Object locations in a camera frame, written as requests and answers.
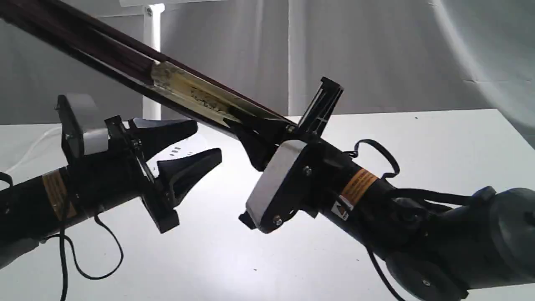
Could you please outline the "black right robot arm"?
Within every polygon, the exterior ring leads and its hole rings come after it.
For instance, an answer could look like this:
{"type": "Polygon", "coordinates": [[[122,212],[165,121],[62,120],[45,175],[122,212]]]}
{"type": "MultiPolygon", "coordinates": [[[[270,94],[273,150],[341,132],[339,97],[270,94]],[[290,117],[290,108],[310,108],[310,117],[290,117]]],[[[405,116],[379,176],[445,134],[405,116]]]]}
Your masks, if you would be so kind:
{"type": "Polygon", "coordinates": [[[534,191],[471,196],[397,188],[395,158],[361,139],[343,152],[321,138],[343,87],[326,78],[298,124],[229,107],[225,123],[262,172],[239,216],[269,234],[299,211],[319,214],[361,243],[390,293],[396,282],[421,301],[460,301],[474,289],[534,282],[534,191]]]}

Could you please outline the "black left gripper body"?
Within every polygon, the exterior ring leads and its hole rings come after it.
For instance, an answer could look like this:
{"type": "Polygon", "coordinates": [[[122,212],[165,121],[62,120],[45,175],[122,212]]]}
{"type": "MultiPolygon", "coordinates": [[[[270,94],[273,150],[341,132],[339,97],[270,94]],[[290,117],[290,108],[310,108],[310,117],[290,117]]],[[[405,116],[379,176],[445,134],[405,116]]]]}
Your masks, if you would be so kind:
{"type": "Polygon", "coordinates": [[[158,176],[141,152],[141,141],[129,132],[120,116],[105,120],[108,150],[68,164],[69,215],[67,226],[96,217],[134,198],[140,198],[155,226],[165,233],[179,225],[158,176]]]}

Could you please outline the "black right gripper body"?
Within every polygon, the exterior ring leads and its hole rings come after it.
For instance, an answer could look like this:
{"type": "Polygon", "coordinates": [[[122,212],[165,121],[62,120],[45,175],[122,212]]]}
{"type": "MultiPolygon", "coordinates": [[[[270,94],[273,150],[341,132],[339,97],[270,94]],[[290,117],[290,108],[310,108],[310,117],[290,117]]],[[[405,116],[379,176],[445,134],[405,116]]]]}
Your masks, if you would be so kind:
{"type": "Polygon", "coordinates": [[[337,82],[321,77],[321,84],[312,102],[298,122],[289,122],[288,137],[306,143],[304,160],[298,163],[298,175],[304,177],[304,196],[289,210],[294,217],[299,210],[315,218],[344,218],[347,208],[339,200],[341,180],[336,176],[344,169],[349,157],[326,142],[323,132],[344,88],[337,82]]]}

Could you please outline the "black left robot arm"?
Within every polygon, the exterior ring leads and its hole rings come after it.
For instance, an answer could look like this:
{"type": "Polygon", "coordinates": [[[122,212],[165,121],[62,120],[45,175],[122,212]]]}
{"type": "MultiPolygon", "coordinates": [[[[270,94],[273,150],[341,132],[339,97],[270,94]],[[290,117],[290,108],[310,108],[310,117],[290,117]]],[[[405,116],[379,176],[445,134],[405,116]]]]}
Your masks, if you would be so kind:
{"type": "Polygon", "coordinates": [[[186,121],[105,120],[104,151],[77,156],[63,138],[68,165],[1,191],[1,266],[33,251],[40,242],[132,200],[140,198],[161,234],[180,223],[176,208],[189,191],[222,162],[219,148],[184,158],[157,161],[166,147],[187,139],[198,124],[186,121]]]}

